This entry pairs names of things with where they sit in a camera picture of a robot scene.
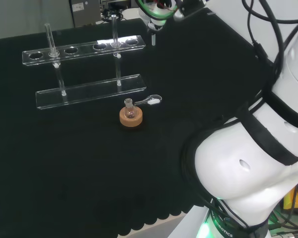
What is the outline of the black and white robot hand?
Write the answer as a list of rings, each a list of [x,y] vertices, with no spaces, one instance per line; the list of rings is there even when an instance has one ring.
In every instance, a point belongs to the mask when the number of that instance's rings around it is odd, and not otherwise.
[[[137,0],[139,16],[152,32],[160,31],[167,20],[180,13],[176,0]]]

